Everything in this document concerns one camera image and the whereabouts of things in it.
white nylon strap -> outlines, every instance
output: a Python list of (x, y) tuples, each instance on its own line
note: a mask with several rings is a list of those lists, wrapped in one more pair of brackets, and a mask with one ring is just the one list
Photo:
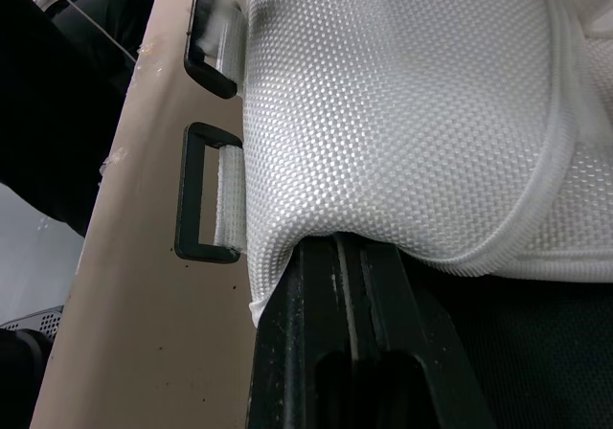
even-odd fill
[(242, 148), (219, 149), (217, 214), (214, 245), (247, 250), (245, 161)]
[(230, 8), (227, 22), (221, 30), (216, 69), (237, 84), (239, 94), (242, 94), (246, 36), (247, 22), (244, 15), (238, 8)]

tan plastic surface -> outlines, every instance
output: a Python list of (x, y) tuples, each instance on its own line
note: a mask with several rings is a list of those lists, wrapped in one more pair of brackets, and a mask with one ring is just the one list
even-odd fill
[[(245, 261), (172, 250), (184, 128), (241, 132), (240, 101), (184, 71), (191, 2), (155, 1), (34, 429), (244, 426), (255, 340)], [(208, 229), (216, 180), (205, 176)]]

gray floor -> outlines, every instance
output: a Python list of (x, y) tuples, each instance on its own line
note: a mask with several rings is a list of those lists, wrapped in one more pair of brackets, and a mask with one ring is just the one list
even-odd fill
[(0, 185), (0, 324), (63, 305), (83, 239)]

dark fabric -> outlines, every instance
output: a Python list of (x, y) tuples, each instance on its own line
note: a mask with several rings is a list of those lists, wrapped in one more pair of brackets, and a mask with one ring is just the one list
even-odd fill
[[(133, 57), (138, 56), (153, 0), (77, 0), (76, 5)], [(125, 94), (133, 61), (72, 6), (56, 14), (53, 23), (83, 57)]]
[(613, 427), (612, 284), (407, 271), (451, 315), (500, 429)]
[(123, 96), (32, 0), (0, 25), (0, 182), (84, 235)]

black plastic buckle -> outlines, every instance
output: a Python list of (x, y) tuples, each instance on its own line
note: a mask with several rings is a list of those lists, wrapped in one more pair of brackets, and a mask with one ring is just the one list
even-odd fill
[(192, 1), (192, 14), (183, 64), (185, 71), (195, 82), (222, 99), (231, 99), (237, 94), (237, 84), (206, 63), (204, 51), (197, 44), (198, 39), (202, 38), (207, 31), (211, 13), (215, 7), (216, 0)]
[(494, 423), (449, 315), (396, 246), (306, 238), (261, 316), (247, 427)]
[(181, 259), (234, 263), (240, 258), (240, 252), (234, 249), (198, 242), (205, 148), (220, 149), (227, 145), (242, 147), (242, 141), (225, 130), (204, 123), (193, 123), (185, 129), (174, 236), (174, 251)]

